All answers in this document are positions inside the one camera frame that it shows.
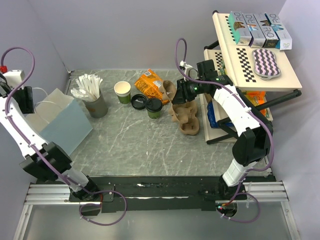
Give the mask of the single brown cup carrier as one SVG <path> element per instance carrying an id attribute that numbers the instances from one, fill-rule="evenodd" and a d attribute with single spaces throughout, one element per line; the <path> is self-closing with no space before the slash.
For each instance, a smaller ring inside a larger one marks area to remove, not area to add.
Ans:
<path id="1" fill-rule="evenodd" d="M 179 124 L 199 124 L 197 118 L 198 106 L 195 100 L 186 103 L 173 103 L 173 98 L 177 93 L 175 85 L 169 81 L 164 80 L 159 87 L 162 93 L 162 100 L 171 103 L 168 113 L 172 116 L 172 121 Z"/>

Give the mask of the green paper coffee cup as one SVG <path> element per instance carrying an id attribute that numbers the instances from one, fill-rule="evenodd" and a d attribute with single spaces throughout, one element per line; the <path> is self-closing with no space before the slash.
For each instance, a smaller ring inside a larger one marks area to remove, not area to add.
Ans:
<path id="1" fill-rule="evenodd" d="M 148 116 L 155 120 L 160 117 L 163 104 L 160 99 L 153 97 L 146 101 L 145 108 Z"/>

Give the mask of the blue white paper bag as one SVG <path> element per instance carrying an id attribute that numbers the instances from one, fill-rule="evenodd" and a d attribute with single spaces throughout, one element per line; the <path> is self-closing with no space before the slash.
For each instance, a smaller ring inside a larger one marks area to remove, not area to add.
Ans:
<path id="1" fill-rule="evenodd" d="M 36 103 L 34 113 L 25 118 L 45 140 L 56 143 L 68 155 L 93 130 L 76 99 L 58 88 Z"/>

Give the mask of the black cup lid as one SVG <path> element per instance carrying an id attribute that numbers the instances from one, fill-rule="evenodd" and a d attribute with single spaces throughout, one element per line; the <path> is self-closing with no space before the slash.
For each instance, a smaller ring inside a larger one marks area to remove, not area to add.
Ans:
<path id="1" fill-rule="evenodd" d="M 163 103 L 160 99 L 158 98 L 149 98 L 146 103 L 145 103 L 145 108 L 149 112 L 159 112 L 163 108 Z"/>

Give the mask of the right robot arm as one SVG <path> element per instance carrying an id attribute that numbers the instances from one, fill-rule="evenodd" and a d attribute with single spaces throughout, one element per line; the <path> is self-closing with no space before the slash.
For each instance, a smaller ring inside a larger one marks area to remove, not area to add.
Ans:
<path id="1" fill-rule="evenodd" d="M 209 94 L 222 107 L 235 130 L 232 147 L 233 160 L 222 175 L 225 183 L 218 187 L 223 199 L 230 199 L 244 175 L 266 157 L 271 150 L 272 124 L 242 94 L 227 75 L 219 75 L 212 60 L 197 64 L 199 78 L 185 76 L 177 81 L 177 92 L 172 103 L 184 104 L 200 94 Z"/>

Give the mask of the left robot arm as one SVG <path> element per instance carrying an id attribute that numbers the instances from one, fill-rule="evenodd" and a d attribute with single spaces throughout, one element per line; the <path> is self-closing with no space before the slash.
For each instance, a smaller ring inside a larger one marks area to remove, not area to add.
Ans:
<path id="1" fill-rule="evenodd" d="M 18 85 L 12 89 L 5 76 L 1 75 L 0 123 L 19 147 L 23 157 L 20 167 L 40 181 L 67 184 L 70 193 L 81 201 L 97 199 L 97 184 L 72 167 L 70 156 L 59 145 L 45 140 L 29 125 L 25 114 L 32 109 L 31 87 Z"/>

